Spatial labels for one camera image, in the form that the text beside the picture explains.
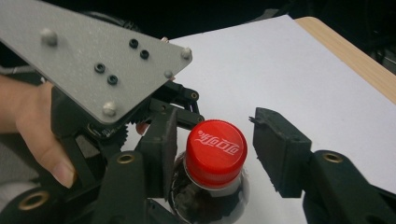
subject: bolt head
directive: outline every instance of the bolt head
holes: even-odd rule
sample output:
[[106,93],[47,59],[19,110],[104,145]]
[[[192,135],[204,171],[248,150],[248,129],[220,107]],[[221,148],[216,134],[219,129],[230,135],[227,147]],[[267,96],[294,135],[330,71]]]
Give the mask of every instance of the bolt head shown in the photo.
[[43,42],[44,44],[51,47],[55,47],[58,45],[58,35],[54,31],[48,28],[44,28],[40,32],[40,36],[41,36],[41,42]]
[[116,104],[112,101],[106,102],[103,105],[103,114],[108,117],[114,117],[116,115],[117,107]]
[[161,41],[162,41],[162,42],[165,42],[165,43],[169,43],[169,39],[168,39],[168,37],[166,37],[166,36],[164,36],[164,37],[161,39]]
[[188,60],[192,56],[192,51],[190,48],[184,48],[181,51],[181,57],[185,60]]
[[171,71],[165,71],[165,73],[163,73],[163,75],[166,77],[166,78],[172,78],[173,77],[173,73],[171,72]]

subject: finger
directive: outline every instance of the finger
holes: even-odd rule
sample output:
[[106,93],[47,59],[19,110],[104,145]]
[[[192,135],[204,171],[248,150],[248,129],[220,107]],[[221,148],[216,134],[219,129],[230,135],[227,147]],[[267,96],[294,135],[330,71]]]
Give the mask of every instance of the finger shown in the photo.
[[35,129],[21,129],[20,133],[37,162],[59,183],[71,188],[76,178],[72,162],[53,134],[47,128],[40,127],[41,125],[38,124]]
[[136,132],[140,135],[143,135],[148,127],[149,124],[147,123],[138,123],[136,124]]
[[17,122],[26,145],[37,162],[48,170],[62,185],[70,188],[76,178],[76,171],[63,147],[50,129],[50,84],[39,87],[36,97],[27,104],[30,111],[22,112]]

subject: logo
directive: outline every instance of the logo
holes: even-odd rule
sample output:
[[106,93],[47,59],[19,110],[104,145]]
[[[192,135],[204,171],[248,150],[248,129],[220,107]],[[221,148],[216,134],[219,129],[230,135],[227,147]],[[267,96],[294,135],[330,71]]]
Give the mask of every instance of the logo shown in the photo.
[[239,146],[237,144],[227,141],[224,138],[220,139],[214,135],[204,133],[203,131],[199,131],[198,135],[199,138],[194,139],[194,141],[201,142],[203,145],[217,147],[230,155],[234,155],[239,151]]

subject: wooden table edge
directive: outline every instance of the wooden table edge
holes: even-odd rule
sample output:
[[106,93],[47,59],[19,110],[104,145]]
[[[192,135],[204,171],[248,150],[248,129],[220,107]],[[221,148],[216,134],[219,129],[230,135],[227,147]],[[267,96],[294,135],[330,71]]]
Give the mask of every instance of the wooden table edge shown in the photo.
[[396,76],[313,17],[295,20],[323,46],[396,104]]

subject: screw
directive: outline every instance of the screw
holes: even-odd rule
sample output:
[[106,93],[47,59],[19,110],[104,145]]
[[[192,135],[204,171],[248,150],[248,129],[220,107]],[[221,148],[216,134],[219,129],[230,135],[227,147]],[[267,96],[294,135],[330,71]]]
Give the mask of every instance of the screw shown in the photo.
[[149,57],[149,52],[146,51],[145,49],[143,49],[142,51],[140,51],[140,58],[142,59],[147,59]]
[[165,43],[169,43],[169,39],[168,37],[164,36],[161,41],[165,42]]
[[106,67],[102,63],[96,63],[94,69],[95,69],[95,72],[97,72],[97,73],[104,73],[106,70]]
[[112,101],[106,102],[103,105],[103,113],[108,117],[114,117],[116,115],[116,104]]
[[165,73],[163,74],[166,78],[171,78],[173,77],[173,73],[169,70],[165,71]]
[[184,58],[185,60],[188,60],[192,56],[192,52],[190,48],[184,48],[181,51],[181,57]]
[[56,45],[58,45],[58,35],[51,31],[48,28],[44,28],[41,32],[41,42],[43,42],[44,44],[50,46],[50,47],[55,47]]
[[114,76],[114,75],[110,75],[107,78],[107,83],[112,85],[112,86],[116,85],[118,81],[119,81],[119,79],[116,76]]
[[131,39],[129,41],[129,47],[131,47],[133,49],[136,49],[138,45],[139,45],[139,42],[136,39]]

